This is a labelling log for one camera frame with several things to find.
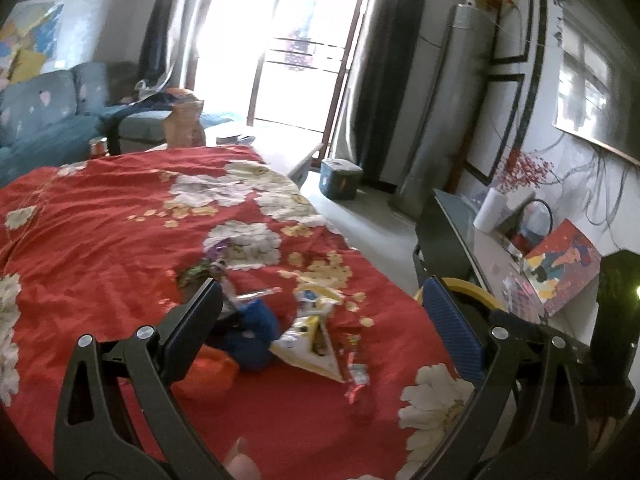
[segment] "bed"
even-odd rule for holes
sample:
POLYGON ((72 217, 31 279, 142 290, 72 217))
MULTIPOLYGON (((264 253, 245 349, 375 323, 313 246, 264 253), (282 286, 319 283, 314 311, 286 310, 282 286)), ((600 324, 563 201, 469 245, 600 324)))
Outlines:
MULTIPOLYGON (((206 366, 194 367, 174 396, 217 457, 244 436, 266 480, 408 479, 471 393, 422 307, 248 147, 39 168, 0 189, 0 219, 0 398, 50 468, 78 338, 126 338, 158 323, 180 302, 177 273, 223 238, 235 240, 228 264, 238 293, 282 288, 266 302, 283 329, 296 288, 340 292, 330 333, 362 336, 377 410, 371 424, 354 424, 344 384, 278 360, 223 392, 209 388, 206 366)), ((142 415, 132 418, 145 450, 161 456, 142 415)))

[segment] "storage box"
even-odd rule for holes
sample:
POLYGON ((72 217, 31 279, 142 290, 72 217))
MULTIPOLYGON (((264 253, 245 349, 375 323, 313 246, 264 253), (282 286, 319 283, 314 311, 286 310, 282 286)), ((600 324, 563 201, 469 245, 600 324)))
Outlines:
POLYGON ((343 158, 328 158, 320 168, 320 191, 331 200, 356 198, 362 168, 343 158))

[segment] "tile floor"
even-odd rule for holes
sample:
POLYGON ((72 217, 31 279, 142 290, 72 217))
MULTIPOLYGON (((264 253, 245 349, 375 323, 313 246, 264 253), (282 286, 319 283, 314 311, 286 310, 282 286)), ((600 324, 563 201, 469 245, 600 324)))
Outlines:
POLYGON ((318 189, 319 181, 319 173, 310 172, 302 194, 340 229, 352 247, 413 296, 418 290, 412 261, 415 225, 392 211, 387 204, 391 195, 363 187, 356 200, 332 202, 318 189))

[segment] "brown bag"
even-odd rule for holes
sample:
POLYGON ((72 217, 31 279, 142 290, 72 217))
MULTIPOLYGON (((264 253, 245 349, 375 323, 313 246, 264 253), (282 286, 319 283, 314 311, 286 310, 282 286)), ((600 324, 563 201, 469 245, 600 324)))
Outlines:
POLYGON ((195 148, 206 146, 200 115, 204 101, 175 104, 171 114, 162 122, 168 148, 195 148))

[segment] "curtain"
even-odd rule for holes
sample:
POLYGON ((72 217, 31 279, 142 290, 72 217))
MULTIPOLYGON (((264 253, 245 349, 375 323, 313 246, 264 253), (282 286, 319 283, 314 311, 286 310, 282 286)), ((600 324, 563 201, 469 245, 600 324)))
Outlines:
POLYGON ((183 86, 202 0, 156 0, 140 53, 140 97, 183 86))
POLYGON ((424 0, 370 0, 340 106, 332 156, 378 180, 398 120, 424 0))

